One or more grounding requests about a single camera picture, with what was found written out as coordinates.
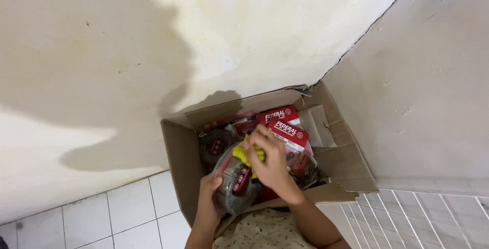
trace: white tile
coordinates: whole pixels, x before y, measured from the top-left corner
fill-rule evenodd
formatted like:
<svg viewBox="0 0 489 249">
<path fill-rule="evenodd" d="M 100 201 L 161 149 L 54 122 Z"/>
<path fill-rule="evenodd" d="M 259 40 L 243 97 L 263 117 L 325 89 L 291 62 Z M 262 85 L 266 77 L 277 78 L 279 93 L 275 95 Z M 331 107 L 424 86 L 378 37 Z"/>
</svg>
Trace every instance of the white tile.
<svg viewBox="0 0 489 249">
<path fill-rule="evenodd" d="M 190 234 L 190 226 L 182 212 L 158 219 L 159 234 L 163 249 L 183 249 Z"/>
<path fill-rule="evenodd" d="M 112 237 L 108 237 L 99 241 L 95 241 L 94 243 L 82 246 L 78 249 L 114 249 L 114 243 L 112 241 Z"/>
<path fill-rule="evenodd" d="M 107 197 L 114 234 L 156 218 L 147 178 L 108 191 Z"/>
<path fill-rule="evenodd" d="M 180 210 L 170 171 L 150 177 L 156 217 L 160 218 Z"/>
<path fill-rule="evenodd" d="M 106 193 L 63 206 L 63 215 L 66 249 L 112 235 Z"/>
<path fill-rule="evenodd" d="M 61 207 L 17 221 L 19 249 L 64 249 Z"/>
<path fill-rule="evenodd" d="M 114 235 L 114 248 L 161 249 L 156 221 L 151 221 Z"/>
<path fill-rule="evenodd" d="M 0 237 L 7 244 L 9 249 L 17 249 L 17 228 L 16 222 L 10 222 L 0 226 Z"/>
</svg>

